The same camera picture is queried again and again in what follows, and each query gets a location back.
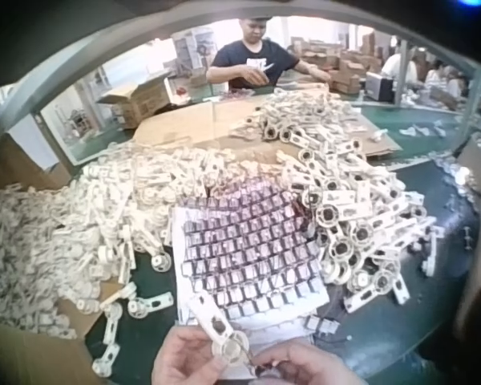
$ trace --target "worker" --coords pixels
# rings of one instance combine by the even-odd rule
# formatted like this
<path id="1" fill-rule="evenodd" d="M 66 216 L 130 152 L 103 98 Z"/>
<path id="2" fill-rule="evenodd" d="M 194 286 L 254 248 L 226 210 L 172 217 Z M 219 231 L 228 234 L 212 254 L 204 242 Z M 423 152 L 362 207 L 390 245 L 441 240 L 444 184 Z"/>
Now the worker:
<path id="1" fill-rule="evenodd" d="M 398 78 L 399 68 L 401 66 L 401 53 L 400 53 L 401 42 L 400 41 L 398 41 L 397 47 L 398 47 L 398 52 L 390 56 L 386 60 L 385 65 L 382 68 L 382 75 L 392 79 Z M 418 82 L 417 66 L 413 61 L 408 62 L 408 68 L 406 69 L 406 82 L 409 84 L 416 84 Z"/>
<path id="2" fill-rule="evenodd" d="M 253 384 L 364 384 L 337 356 L 297 340 L 272 346 L 251 361 L 255 366 L 279 363 L 285 379 Z M 155 359 L 152 385 L 213 385 L 227 365 L 221 357 L 212 357 L 212 341 L 199 326 L 174 326 Z"/>
<path id="3" fill-rule="evenodd" d="M 283 47 L 262 39 L 271 18 L 245 18 L 239 21 L 242 40 L 227 44 L 217 52 L 207 71 L 212 84 L 228 82 L 229 89 L 276 86 L 284 71 L 294 69 L 326 83 L 330 77 L 315 66 L 303 62 Z"/>
<path id="4" fill-rule="evenodd" d="M 442 60 L 436 59 L 433 62 L 433 68 L 427 72 L 426 82 L 424 82 L 426 84 L 426 87 L 428 85 L 435 85 L 442 81 L 445 81 L 445 69 L 446 64 Z"/>

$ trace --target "workbench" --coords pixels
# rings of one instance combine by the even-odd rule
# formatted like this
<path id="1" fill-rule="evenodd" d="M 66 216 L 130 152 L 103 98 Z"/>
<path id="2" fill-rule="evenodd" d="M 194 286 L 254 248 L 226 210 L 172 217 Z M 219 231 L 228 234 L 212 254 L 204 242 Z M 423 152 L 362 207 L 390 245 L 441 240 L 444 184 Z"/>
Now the workbench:
<path id="1" fill-rule="evenodd" d="M 342 294 L 337 293 L 339 289 L 329 286 L 332 301 L 321 312 L 329 318 L 339 319 L 341 327 L 333 336 L 316 338 L 316 344 L 341 356 L 364 378 L 397 362 L 454 316 L 472 257 L 472 253 L 464 249 L 463 227 L 470 226 L 474 236 L 479 231 L 479 220 L 470 203 L 446 183 L 446 174 L 433 162 L 410 166 L 397 173 L 407 190 L 425 195 L 428 214 L 438 218 L 438 225 L 446 229 L 446 237 L 439 241 L 434 277 L 426 278 L 420 271 L 420 257 L 402 260 L 402 275 L 411 295 L 404 306 L 399 306 L 393 294 L 388 294 L 374 299 L 353 314 L 347 314 L 340 307 Z M 444 207 L 451 194 L 456 196 L 454 212 Z M 138 268 L 132 280 L 138 286 L 140 297 L 147 298 L 168 290 L 176 295 L 174 270 L 156 273 L 147 254 L 136 254 L 136 260 Z M 119 385 L 150 383 L 156 353 L 176 319 L 174 306 L 149 314 L 145 319 L 122 317 L 117 334 L 121 351 L 110 380 Z M 93 358 L 105 351 L 102 344 L 105 323 L 102 315 L 87 334 L 86 345 Z"/>

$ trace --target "finger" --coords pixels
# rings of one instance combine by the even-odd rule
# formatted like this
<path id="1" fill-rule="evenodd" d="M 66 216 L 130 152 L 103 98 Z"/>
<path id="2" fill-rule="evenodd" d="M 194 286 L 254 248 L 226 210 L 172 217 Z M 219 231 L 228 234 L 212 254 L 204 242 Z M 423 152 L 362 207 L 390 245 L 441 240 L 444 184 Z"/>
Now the finger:
<path id="1" fill-rule="evenodd" d="M 210 341 L 210 337 L 201 326 L 174 326 L 168 333 L 168 338 L 179 338 L 186 341 Z"/>
<path id="2" fill-rule="evenodd" d="M 269 82 L 265 73 L 260 71 L 260 70 L 254 70 L 253 76 L 255 76 L 257 78 L 257 82 L 261 86 L 263 86 L 264 84 L 267 84 Z"/>
<path id="3" fill-rule="evenodd" d="M 210 385 L 215 383 L 228 363 L 221 357 L 214 357 L 194 372 L 182 385 Z"/>
<path id="4" fill-rule="evenodd" d="M 310 375 L 317 374 L 328 365 L 330 355 L 314 346 L 289 340 L 262 351 L 253 359 L 254 365 L 265 365 L 275 361 L 290 361 L 297 367 L 306 369 Z"/>
<path id="5" fill-rule="evenodd" d="M 253 86 L 261 86 L 262 83 L 261 81 L 254 75 L 254 74 L 250 74 L 248 76 L 248 82 L 251 83 Z"/>
<path id="6" fill-rule="evenodd" d="M 283 374 L 283 378 L 291 383 L 307 384 L 311 380 L 310 375 L 306 371 L 288 361 L 278 363 L 277 368 Z"/>
<path id="7" fill-rule="evenodd" d="M 262 79 L 262 81 L 264 82 L 264 84 L 269 83 L 269 78 L 267 77 L 267 75 L 265 74 L 265 72 L 260 71 L 260 75 L 261 75 L 261 79 Z"/>

